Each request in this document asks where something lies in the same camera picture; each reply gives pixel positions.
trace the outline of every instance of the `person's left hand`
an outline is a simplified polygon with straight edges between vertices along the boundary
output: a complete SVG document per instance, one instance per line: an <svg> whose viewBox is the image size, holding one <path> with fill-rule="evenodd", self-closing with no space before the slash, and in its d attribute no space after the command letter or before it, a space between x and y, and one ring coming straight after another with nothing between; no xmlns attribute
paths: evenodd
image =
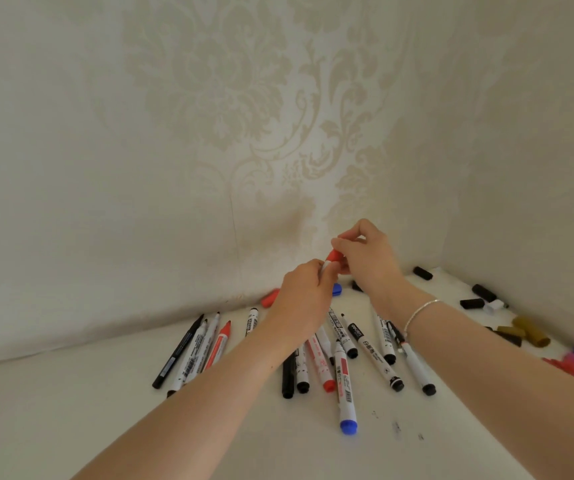
<svg viewBox="0 0 574 480"><path fill-rule="evenodd" d="M284 339L293 345L291 349L314 335L329 311L340 264L329 264L318 279L322 266L320 259L312 259L285 274L276 301L267 314L266 321L275 322Z"/></svg>

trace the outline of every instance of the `silver bracelet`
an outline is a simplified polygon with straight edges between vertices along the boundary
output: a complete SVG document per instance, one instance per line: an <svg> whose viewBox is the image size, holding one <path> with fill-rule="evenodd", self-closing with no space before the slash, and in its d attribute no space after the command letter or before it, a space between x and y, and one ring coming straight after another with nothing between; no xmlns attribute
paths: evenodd
<svg viewBox="0 0 574 480"><path fill-rule="evenodd" d="M432 303L440 303L442 302L442 299L433 299L431 301L428 301L427 303L425 303L424 305L422 305L420 308L418 308L410 317L409 320L407 320L407 324L405 325L405 329L403 330L403 335L405 336L405 338L407 338L407 328L409 328L409 324L411 323L411 320L413 320L414 318L416 318L416 315L418 315L420 312L422 312L427 306L431 305Z"/></svg>

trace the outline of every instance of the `wall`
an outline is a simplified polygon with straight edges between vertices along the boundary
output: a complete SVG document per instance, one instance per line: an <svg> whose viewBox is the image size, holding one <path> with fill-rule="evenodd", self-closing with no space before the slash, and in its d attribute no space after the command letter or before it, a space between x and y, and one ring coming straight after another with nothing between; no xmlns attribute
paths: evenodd
<svg viewBox="0 0 574 480"><path fill-rule="evenodd" d="M574 342L574 0L478 16L475 140L443 266Z"/></svg>
<svg viewBox="0 0 574 480"><path fill-rule="evenodd" d="M0 0L0 359L232 308L369 217L439 261L470 0Z"/></svg>

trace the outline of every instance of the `blue marker cap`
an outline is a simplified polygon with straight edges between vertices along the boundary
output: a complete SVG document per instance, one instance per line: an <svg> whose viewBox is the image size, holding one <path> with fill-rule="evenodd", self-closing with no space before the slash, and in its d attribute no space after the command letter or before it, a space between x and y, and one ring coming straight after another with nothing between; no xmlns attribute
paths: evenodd
<svg viewBox="0 0 574 480"><path fill-rule="evenodd" d="M358 432L358 423L351 419L345 419L344 421L340 421L340 430L345 435L355 435Z"/></svg>

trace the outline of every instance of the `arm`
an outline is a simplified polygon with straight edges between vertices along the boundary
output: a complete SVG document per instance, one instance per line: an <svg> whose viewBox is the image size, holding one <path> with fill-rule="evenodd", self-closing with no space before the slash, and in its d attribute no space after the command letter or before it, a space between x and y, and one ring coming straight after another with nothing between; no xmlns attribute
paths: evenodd
<svg viewBox="0 0 574 480"><path fill-rule="evenodd" d="M229 354L141 419L72 480L206 480L269 375L324 321L339 266L285 275L267 318Z"/></svg>
<svg viewBox="0 0 574 480"><path fill-rule="evenodd" d="M400 330L434 299L404 279L386 235L369 221L332 244L347 257L343 271L353 271L376 311ZM573 377L443 303L421 311L408 332L414 348L535 478L574 478Z"/></svg>

